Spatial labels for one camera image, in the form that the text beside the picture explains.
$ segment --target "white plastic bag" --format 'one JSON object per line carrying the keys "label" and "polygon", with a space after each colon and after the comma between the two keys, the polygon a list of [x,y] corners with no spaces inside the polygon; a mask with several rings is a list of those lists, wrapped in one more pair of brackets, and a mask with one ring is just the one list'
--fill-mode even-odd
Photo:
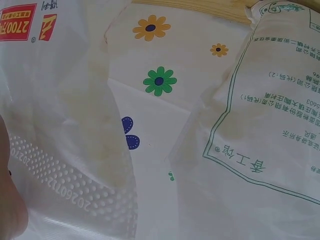
{"label": "white plastic bag", "polygon": [[133,239],[136,183],[104,33],[128,0],[0,2],[9,169],[41,239]]}
{"label": "white plastic bag", "polygon": [[320,15],[260,1],[229,77],[169,157],[181,240],[317,240]]}

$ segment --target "blue flower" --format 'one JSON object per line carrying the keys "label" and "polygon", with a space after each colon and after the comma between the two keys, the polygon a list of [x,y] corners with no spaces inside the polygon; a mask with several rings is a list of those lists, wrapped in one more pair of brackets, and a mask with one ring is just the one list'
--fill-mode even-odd
{"label": "blue flower", "polygon": [[140,145],[140,138],[137,137],[136,135],[127,135],[128,132],[132,129],[134,126],[134,121],[131,117],[125,116],[122,118],[122,126],[124,130],[125,138],[126,138],[126,143],[128,144],[129,150],[135,150],[139,147]]}

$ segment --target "green flower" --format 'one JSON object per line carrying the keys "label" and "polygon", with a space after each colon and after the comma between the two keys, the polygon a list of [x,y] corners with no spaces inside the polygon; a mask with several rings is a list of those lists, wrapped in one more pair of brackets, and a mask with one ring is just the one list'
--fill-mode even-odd
{"label": "green flower", "polygon": [[150,78],[146,78],[143,80],[143,84],[148,87],[145,89],[147,93],[152,93],[154,91],[154,95],[160,97],[162,92],[166,92],[167,94],[172,92],[173,85],[177,83],[177,79],[175,77],[171,77],[174,74],[174,71],[168,70],[165,71],[163,66],[158,67],[156,72],[154,70],[150,70],[148,72],[148,76]]}

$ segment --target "hand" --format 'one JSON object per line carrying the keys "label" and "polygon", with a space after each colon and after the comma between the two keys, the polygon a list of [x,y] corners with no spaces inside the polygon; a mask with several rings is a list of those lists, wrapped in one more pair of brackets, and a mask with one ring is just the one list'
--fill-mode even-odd
{"label": "hand", "polygon": [[9,157],[9,136],[0,116],[0,240],[10,240],[21,235],[29,220],[27,207],[8,170]]}

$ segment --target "green border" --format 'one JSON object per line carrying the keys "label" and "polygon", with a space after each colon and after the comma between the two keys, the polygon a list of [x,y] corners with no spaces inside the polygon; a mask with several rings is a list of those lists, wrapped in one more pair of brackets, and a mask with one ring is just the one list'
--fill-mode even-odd
{"label": "green border", "polygon": [[228,96],[227,96],[226,109],[221,114],[221,116],[219,117],[217,122],[213,125],[213,127],[212,127],[212,129],[210,131],[210,137],[209,137],[208,142],[207,142],[207,144],[205,146],[205,149],[203,151],[202,157],[204,157],[206,159],[209,159],[209,160],[212,160],[212,161],[216,162],[217,164],[220,164],[221,166],[225,167],[226,169],[228,169],[229,171],[231,171],[232,173],[234,173],[238,177],[242,178],[243,180],[247,181],[248,183],[259,185],[259,186],[264,186],[266,188],[278,191],[280,193],[284,193],[284,194],[287,194],[287,195],[290,195],[290,196],[294,196],[294,197],[297,197],[297,198],[300,198],[300,199],[304,199],[304,200],[307,200],[307,201],[309,201],[311,203],[320,205],[320,200],[318,200],[318,199],[312,198],[310,196],[307,196],[307,195],[304,195],[304,194],[301,194],[301,193],[298,193],[298,192],[295,192],[295,191],[291,191],[291,190],[283,188],[283,187],[279,187],[279,186],[273,185],[271,183],[254,180],[254,179],[242,174],[241,172],[237,171],[236,169],[232,168],[231,166],[229,166],[228,164],[226,164],[222,160],[220,160],[220,159],[218,159],[218,158],[216,158],[214,156],[209,155],[209,151],[211,150],[211,147],[213,145],[215,133],[216,133],[218,127],[221,125],[221,123],[225,120],[225,118],[227,117],[227,115],[231,111],[232,99],[233,99],[233,94],[234,94],[234,88],[235,88],[235,81],[236,81],[236,78],[237,78],[237,73],[238,73],[240,65],[241,65],[241,63],[242,63],[242,61],[244,59],[244,56],[245,56],[245,54],[246,54],[246,52],[248,50],[248,47],[250,46],[250,44],[251,44],[251,42],[252,42],[252,40],[254,38],[254,34],[255,34],[255,32],[256,32],[256,30],[258,28],[258,25],[259,25],[259,23],[257,24],[255,30],[253,31],[253,33],[252,33],[252,35],[250,37],[250,40],[247,43],[243,53],[241,54],[240,59],[238,61],[238,64],[236,65],[235,70],[234,70],[234,72],[233,72],[233,74],[231,76],[231,81],[230,81],[229,91],[228,91]]}
{"label": "green border", "polygon": [[309,13],[310,13],[310,24],[309,24],[309,28],[312,29],[312,30],[315,30],[315,31],[318,32],[318,33],[320,33],[320,30],[314,29],[314,28],[311,27],[311,24],[314,24],[314,25],[318,26],[319,28],[320,28],[320,25],[315,24],[314,22],[311,21],[311,10],[310,10],[310,8],[309,8]]}

